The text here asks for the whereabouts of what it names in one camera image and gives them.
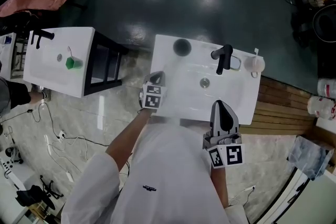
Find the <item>black faucet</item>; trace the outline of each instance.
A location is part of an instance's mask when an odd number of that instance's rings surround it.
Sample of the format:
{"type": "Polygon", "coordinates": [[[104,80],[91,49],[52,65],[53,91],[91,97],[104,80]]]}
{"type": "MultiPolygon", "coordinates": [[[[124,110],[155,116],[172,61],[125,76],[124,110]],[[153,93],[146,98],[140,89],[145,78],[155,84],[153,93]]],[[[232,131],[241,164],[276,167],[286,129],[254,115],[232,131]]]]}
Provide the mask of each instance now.
{"type": "Polygon", "coordinates": [[[216,60],[219,58],[219,63],[216,70],[216,73],[218,75],[221,75],[223,73],[223,68],[226,70],[230,69],[232,52],[233,48],[229,44],[226,44],[222,48],[211,52],[212,59],[216,60]]]}
{"type": "Polygon", "coordinates": [[[48,38],[50,40],[53,40],[54,37],[55,37],[54,33],[49,33],[49,32],[44,31],[44,30],[34,30],[30,44],[34,43],[34,37],[35,37],[35,35],[38,36],[37,43],[36,43],[36,49],[40,48],[41,37],[45,37],[45,38],[48,38]]]}

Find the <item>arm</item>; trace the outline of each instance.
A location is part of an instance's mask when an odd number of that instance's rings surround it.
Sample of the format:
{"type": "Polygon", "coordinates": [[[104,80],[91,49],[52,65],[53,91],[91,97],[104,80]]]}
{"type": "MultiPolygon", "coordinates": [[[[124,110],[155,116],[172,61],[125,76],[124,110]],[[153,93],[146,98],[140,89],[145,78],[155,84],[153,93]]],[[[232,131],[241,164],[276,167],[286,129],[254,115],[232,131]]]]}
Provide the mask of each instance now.
{"type": "Polygon", "coordinates": [[[119,194],[119,171],[131,155],[152,110],[143,109],[115,138],[106,153],[97,154],[73,188],[62,212],[63,224],[91,224],[119,194]]]}
{"type": "Polygon", "coordinates": [[[218,169],[211,168],[210,177],[212,183],[215,186],[219,199],[222,202],[223,207],[227,208],[229,206],[229,199],[226,187],[225,168],[218,168],[218,169]]]}
{"type": "Polygon", "coordinates": [[[106,150],[116,162],[119,171],[127,162],[132,153],[136,140],[142,129],[147,124],[147,120],[153,113],[150,109],[143,109],[139,115],[115,138],[106,150]]]}

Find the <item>drain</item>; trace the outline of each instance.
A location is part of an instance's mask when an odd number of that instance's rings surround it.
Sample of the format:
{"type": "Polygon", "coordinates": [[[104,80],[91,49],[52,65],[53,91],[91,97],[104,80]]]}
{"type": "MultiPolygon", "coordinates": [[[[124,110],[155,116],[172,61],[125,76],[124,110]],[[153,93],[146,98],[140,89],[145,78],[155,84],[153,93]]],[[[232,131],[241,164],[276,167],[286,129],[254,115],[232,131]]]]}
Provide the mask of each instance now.
{"type": "Polygon", "coordinates": [[[188,40],[180,38],[175,41],[173,49],[178,56],[187,56],[191,52],[191,45],[188,40]]]}
{"type": "Polygon", "coordinates": [[[208,88],[210,85],[210,81],[207,78],[203,78],[200,80],[200,85],[203,89],[208,88]]]}

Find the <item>wooden deck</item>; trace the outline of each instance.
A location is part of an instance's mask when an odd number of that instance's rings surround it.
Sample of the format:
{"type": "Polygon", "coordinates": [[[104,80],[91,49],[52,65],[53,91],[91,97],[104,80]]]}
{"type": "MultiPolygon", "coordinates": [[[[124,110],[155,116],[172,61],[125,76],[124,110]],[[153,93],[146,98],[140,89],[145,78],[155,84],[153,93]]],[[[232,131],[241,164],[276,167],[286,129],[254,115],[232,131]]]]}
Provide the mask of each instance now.
{"type": "Polygon", "coordinates": [[[310,97],[310,93],[261,77],[252,124],[241,125],[239,130],[242,134],[301,135],[315,119],[307,111],[310,97]]]}

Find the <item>white sink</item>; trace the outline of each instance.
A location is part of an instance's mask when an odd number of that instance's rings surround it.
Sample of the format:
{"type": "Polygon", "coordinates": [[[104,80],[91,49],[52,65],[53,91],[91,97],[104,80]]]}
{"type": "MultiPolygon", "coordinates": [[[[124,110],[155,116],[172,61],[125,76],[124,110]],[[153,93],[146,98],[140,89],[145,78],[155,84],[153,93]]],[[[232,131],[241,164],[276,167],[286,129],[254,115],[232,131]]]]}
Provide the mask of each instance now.
{"type": "Polygon", "coordinates": [[[82,97],[87,63],[95,29],[92,27],[64,27],[44,29],[54,33],[53,40],[42,37],[36,49],[38,36],[31,43],[30,32],[25,59],[24,80],[61,93],[82,97]],[[72,55],[82,61],[80,69],[68,70],[65,63],[72,55]]]}
{"type": "Polygon", "coordinates": [[[255,55],[234,49],[232,55],[242,62],[240,69],[224,69],[222,75],[217,75],[218,60],[211,58],[211,52],[221,45],[187,39],[191,52],[181,57],[173,50],[178,39],[162,35],[155,38],[151,72],[164,71],[167,87],[167,97],[156,115],[209,121],[212,104],[222,100],[235,111],[240,124],[251,124],[260,74],[253,78],[245,69],[244,61],[255,55]],[[200,85],[204,78],[209,81],[207,88],[200,85]]]}

